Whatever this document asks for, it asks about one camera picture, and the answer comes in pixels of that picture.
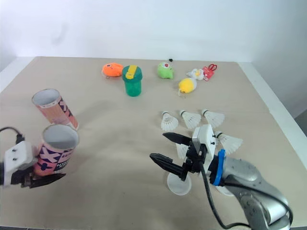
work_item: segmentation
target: white round base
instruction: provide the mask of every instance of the white round base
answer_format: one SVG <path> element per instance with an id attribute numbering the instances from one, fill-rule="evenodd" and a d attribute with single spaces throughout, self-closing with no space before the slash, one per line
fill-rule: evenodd
<path id="1" fill-rule="evenodd" d="M 192 182 L 189 175 L 187 175 L 185 181 L 182 181 L 178 176 L 170 173 L 167 176 L 167 186 L 174 194 L 183 196 L 191 190 Z"/>
<path id="2" fill-rule="evenodd" d="M 224 194 L 224 195 L 226 195 L 226 196 L 234 196 L 226 187 L 224 187 L 224 186 L 216 186 L 216 189 L 220 192 L 220 193 L 222 193 L 222 194 Z"/>

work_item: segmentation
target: pink paper cup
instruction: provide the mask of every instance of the pink paper cup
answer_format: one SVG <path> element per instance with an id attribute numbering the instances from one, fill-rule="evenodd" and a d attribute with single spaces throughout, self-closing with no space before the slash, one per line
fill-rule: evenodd
<path id="1" fill-rule="evenodd" d="M 62 124 L 78 129 L 79 124 L 64 102 L 59 91 L 45 89 L 32 97 L 33 104 L 52 124 Z"/>
<path id="2" fill-rule="evenodd" d="M 78 143 L 79 135 L 71 127 L 65 125 L 48 126 L 43 132 L 43 143 L 39 148 L 34 173 L 46 176 L 63 169 Z"/>

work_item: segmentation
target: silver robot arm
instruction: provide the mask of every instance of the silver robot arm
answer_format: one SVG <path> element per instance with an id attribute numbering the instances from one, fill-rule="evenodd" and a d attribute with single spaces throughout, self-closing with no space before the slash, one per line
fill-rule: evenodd
<path id="1" fill-rule="evenodd" d="M 286 208 L 269 194 L 288 205 L 286 198 L 267 183 L 258 169 L 247 161 L 226 157 L 223 163 L 222 183 L 235 195 L 253 230 L 289 230 Z"/>

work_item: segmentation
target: green container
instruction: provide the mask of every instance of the green container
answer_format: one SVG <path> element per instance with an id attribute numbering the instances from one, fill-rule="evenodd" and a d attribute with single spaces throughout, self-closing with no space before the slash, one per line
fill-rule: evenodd
<path id="1" fill-rule="evenodd" d="M 142 91 L 141 80 L 143 78 L 140 67 L 135 65 L 126 66 L 122 74 L 125 82 L 126 93 L 130 97 L 140 95 Z"/>

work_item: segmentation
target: beige table surface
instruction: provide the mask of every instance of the beige table surface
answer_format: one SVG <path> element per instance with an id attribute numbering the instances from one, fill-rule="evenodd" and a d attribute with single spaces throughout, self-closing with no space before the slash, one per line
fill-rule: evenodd
<path id="1" fill-rule="evenodd" d="M 101 67 L 109 62 L 135 64 L 143 72 L 142 93 L 128 97 L 119 79 L 105 79 Z M 159 60 L 102 58 L 35 58 L 1 93 L 0 124 L 20 129 L 38 145 L 48 121 L 32 105 L 32 95 L 45 88 L 60 91 L 80 123 L 80 144 L 63 179 L 40 188 L 11 186 L 1 190 L 0 224 L 56 229 L 213 230 L 215 220 L 202 180 L 192 174 L 185 196 L 171 193 L 166 173 L 150 158 L 162 153 L 181 164 L 174 143 L 164 138 L 161 111 L 179 119 L 178 110 L 203 108 L 222 112 L 218 128 L 243 138 L 232 157 L 254 164 L 263 177 L 288 199 L 293 226 L 307 225 L 307 171 L 238 64 L 219 62 L 209 82 L 184 97 L 177 83 L 193 68 L 210 62 L 174 61 L 174 80 L 156 75 Z M 182 120 L 175 130 L 191 135 Z M 1 154 L 14 144 L 14 134 L 1 134 Z M 215 205 L 225 223 L 246 222 L 234 197 L 212 188 Z"/>

